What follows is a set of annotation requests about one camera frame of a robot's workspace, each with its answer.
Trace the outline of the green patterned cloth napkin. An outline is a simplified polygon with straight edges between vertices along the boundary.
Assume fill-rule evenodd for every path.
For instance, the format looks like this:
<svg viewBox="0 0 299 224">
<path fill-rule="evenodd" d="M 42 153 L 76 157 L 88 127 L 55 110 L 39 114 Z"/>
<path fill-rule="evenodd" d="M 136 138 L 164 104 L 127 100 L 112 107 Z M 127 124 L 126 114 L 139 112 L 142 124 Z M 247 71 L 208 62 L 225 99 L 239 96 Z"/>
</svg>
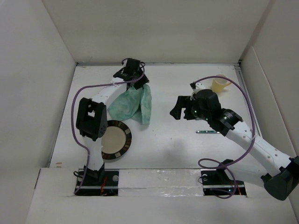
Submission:
<svg viewBox="0 0 299 224">
<path fill-rule="evenodd" d="M 139 89 L 132 86 L 119 95 L 108 107 L 108 113 L 114 120 L 133 119 L 148 126 L 151 119 L 151 109 L 151 89 L 149 85 L 145 84 Z"/>
</svg>

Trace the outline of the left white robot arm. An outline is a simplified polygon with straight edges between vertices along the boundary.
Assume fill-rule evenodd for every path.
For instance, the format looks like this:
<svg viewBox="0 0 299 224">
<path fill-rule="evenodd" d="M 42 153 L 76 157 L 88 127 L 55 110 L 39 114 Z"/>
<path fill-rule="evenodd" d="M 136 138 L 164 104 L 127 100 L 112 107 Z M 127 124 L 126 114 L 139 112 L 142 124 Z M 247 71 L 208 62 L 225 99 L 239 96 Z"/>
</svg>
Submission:
<svg viewBox="0 0 299 224">
<path fill-rule="evenodd" d="M 140 89 L 149 82 L 145 76 L 144 66 L 145 63 L 140 60 L 126 58 L 122 61 L 122 68 L 112 76 L 109 83 L 85 86 L 75 94 L 74 100 L 85 89 L 102 88 L 93 97 L 80 99 L 76 122 L 72 124 L 72 132 L 77 129 L 83 138 L 83 142 L 79 145 L 87 150 L 86 167 L 90 170 L 88 180 L 94 185 L 104 181 L 104 173 L 100 171 L 104 164 L 101 138 L 108 127 L 107 108 L 129 87 Z"/>
</svg>

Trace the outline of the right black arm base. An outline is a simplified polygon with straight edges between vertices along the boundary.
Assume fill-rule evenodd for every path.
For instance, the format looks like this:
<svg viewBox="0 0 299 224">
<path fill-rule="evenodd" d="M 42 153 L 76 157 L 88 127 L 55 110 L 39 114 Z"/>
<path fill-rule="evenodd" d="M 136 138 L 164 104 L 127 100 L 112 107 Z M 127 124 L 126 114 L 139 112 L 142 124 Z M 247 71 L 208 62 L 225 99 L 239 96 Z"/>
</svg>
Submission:
<svg viewBox="0 0 299 224">
<path fill-rule="evenodd" d="M 202 184 L 204 196 L 228 199 L 232 195 L 246 196 L 244 182 L 235 180 L 225 168 L 210 169 L 201 166 L 198 182 Z"/>
</svg>

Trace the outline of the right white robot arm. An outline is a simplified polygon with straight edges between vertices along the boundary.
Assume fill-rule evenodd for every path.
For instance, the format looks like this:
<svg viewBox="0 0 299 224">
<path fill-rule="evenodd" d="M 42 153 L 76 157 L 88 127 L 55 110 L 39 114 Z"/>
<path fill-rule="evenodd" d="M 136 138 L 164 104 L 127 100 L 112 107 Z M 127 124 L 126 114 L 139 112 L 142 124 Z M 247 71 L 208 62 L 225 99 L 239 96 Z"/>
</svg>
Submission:
<svg viewBox="0 0 299 224">
<path fill-rule="evenodd" d="M 218 96 L 212 90 L 204 89 L 194 91 L 191 96 L 178 96 L 170 115 L 180 120 L 201 119 L 224 137 L 235 142 L 243 149 L 248 150 L 262 166 L 263 169 L 228 168 L 216 172 L 217 181 L 226 184 L 233 176 L 240 177 L 242 181 L 252 182 L 263 186 L 275 199 L 285 200 L 299 183 L 299 158 L 291 157 L 254 134 L 237 113 L 222 108 Z"/>
</svg>

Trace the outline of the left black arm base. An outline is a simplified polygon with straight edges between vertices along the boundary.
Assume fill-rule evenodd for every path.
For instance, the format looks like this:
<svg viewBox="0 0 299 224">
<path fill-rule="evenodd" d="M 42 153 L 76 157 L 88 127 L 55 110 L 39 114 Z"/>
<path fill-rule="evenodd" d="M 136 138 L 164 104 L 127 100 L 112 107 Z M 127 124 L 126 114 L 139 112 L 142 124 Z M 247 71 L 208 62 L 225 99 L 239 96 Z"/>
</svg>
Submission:
<svg viewBox="0 0 299 224">
<path fill-rule="evenodd" d="M 83 169 L 74 171 L 76 185 L 74 195 L 76 196 L 118 196 L 119 170 L 104 169 L 100 170 Z"/>
</svg>

